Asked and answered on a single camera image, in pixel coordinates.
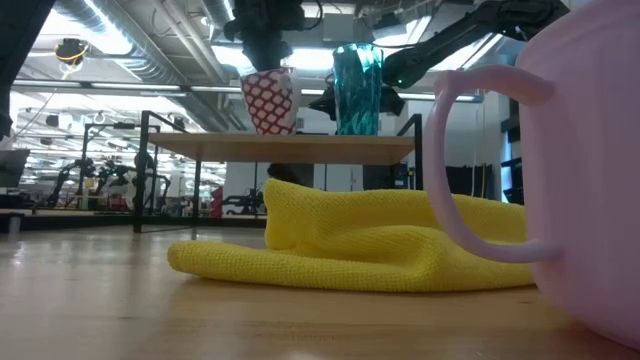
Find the microfiber cloth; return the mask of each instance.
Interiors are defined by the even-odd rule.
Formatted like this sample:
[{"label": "microfiber cloth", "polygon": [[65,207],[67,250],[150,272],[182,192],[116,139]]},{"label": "microfiber cloth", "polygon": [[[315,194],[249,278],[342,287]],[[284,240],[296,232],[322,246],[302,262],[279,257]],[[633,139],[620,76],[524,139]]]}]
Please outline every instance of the microfiber cloth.
[{"label": "microfiber cloth", "polygon": [[[465,223],[495,243],[525,241],[524,207],[454,196]],[[384,292],[495,289],[532,283],[526,265],[485,260],[440,228],[423,191],[333,193],[269,180],[267,249],[171,245],[173,269],[255,284]]]}]

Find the wooden table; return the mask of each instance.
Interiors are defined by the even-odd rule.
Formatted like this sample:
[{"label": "wooden table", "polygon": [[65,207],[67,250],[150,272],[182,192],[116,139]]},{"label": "wooden table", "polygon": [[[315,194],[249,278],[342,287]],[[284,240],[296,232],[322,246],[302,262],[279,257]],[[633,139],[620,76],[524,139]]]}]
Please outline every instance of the wooden table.
[{"label": "wooden table", "polygon": [[149,134],[149,142],[201,161],[393,165],[414,149],[403,136]]},{"label": "wooden table", "polygon": [[264,246],[263,230],[0,238],[0,358],[637,360],[533,287],[382,294],[225,283],[177,273],[173,241]]}]

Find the teal glass vase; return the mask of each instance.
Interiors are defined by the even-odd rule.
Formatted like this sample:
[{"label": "teal glass vase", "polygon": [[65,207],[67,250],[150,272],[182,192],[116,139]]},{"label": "teal glass vase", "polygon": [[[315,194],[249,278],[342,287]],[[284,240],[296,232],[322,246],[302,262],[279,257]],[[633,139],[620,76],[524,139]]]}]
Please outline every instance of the teal glass vase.
[{"label": "teal glass vase", "polygon": [[338,135],[378,135],[382,50],[349,44],[333,52]]}]

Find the yellow towel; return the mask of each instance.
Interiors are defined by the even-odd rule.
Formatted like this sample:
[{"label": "yellow towel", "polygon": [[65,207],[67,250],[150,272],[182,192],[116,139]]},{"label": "yellow towel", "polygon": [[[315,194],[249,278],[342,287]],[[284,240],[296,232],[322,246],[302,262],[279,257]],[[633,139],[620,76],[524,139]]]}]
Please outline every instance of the yellow towel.
[{"label": "yellow towel", "polygon": [[[524,208],[456,196],[493,242],[525,240]],[[471,255],[442,232],[422,191],[330,193],[269,180],[267,250],[211,241],[169,248],[169,264],[205,278],[359,291],[459,291],[531,284],[526,265]]]}]

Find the ceiling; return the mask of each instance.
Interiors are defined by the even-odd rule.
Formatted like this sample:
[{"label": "ceiling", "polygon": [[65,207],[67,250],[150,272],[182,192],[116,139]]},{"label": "ceiling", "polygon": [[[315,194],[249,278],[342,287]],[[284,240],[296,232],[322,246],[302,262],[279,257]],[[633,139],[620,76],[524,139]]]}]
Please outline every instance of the ceiling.
[{"label": "ceiling", "polygon": [[[231,79],[230,85],[239,86],[238,74],[246,72],[250,66],[248,60],[241,54],[239,44],[232,44],[214,31],[213,20],[205,15],[202,0],[178,1],[183,6],[185,15],[191,25],[199,33],[198,41],[212,46],[217,60],[223,64],[226,74]],[[192,53],[185,47],[182,41],[171,29],[169,23],[160,14],[154,12],[154,6],[149,0],[117,0],[122,10],[143,31],[148,41],[145,46],[157,47],[161,54],[170,62],[170,65],[186,80],[188,84],[214,84],[215,79],[203,69]],[[417,27],[420,33],[410,41],[425,40],[442,30],[449,24],[461,18],[465,12],[473,9],[472,1],[444,2],[439,7],[436,1],[343,1],[340,3],[325,3],[325,20],[318,29],[308,32],[287,32],[284,35],[294,48],[294,56],[287,59],[288,65],[296,66],[298,75],[304,88],[324,89],[325,76],[330,73],[332,67],[331,51],[336,44],[353,41],[372,41],[370,24],[375,22],[375,17],[385,11],[400,11],[400,18],[407,26],[408,34]],[[318,7],[313,2],[303,4],[307,17],[315,17]],[[90,51],[77,71],[70,72],[67,65],[63,65],[53,56],[53,50],[64,38],[85,38],[86,29],[79,23],[74,23],[56,12],[52,12],[47,23],[43,27],[36,40],[30,56],[27,58],[21,78],[26,79],[62,79],[93,82],[140,82],[140,78],[129,69],[122,66],[119,60],[100,58],[100,51]],[[406,43],[409,35],[393,41]],[[496,42],[483,59],[483,62],[502,62],[502,58],[511,49],[510,41],[503,39]],[[461,66],[460,61],[466,61],[477,48],[461,50],[460,54],[454,54],[435,70],[455,69]],[[433,73],[427,74],[418,82],[411,91],[428,92],[433,88]],[[140,111],[153,110],[165,117],[185,119],[186,129],[190,132],[202,132],[203,126],[198,119],[193,119],[189,111],[185,110],[179,101],[174,98],[153,96],[153,94],[88,94],[78,91],[77,94],[51,94],[45,92],[18,92],[12,93],[12,109],[18,113],[17,128],[19,133],[16,146],[33,149],[29,159],[29,167],[25,173],[28,182],[34,182],[38,176],[60,169],[64,163],[79,158],[79,150],[82,146],[83,124],[87,122],[105,121],[113,123],[118,121],[138,121]],[[211,108],[220,110],[221,100],[217,95],[203,96],[204,102]],[[225,112],[232,112],[235,118],[242,122],[245,129],[228,125],[229,132],[252,132],[252,125],[245,110],[242,98],[239,95],[229,95],[226,101]],[[61,123],[59,127],[47,126],[46,117],[58,114]],[[302,108],[299,114],[305,118],[305,126],[313,132],[333,133],[335,123],[328,119],[324,113],[308,108]],[[162,126],[163,132],[174,131],[169,126],[160,122],[155,124]],[[133,153],[137,149],[138,131],[114,130],[104,131],[90,142],[88,150],[90,157],[102,159],[108,156],[121,155],[123,163],[132,164]],[[48,145],[42,138],[52,139]],[[182,171],[185,176],[193,176],[193,164],[187,159],[180,161],[164,150],[160,151],[160,157],[167,166],[161,166],[161,173],[171,174]],[[217,164],[203,171],[203,178],[216,182],[223,182],[225,176],[224,166]]]}]

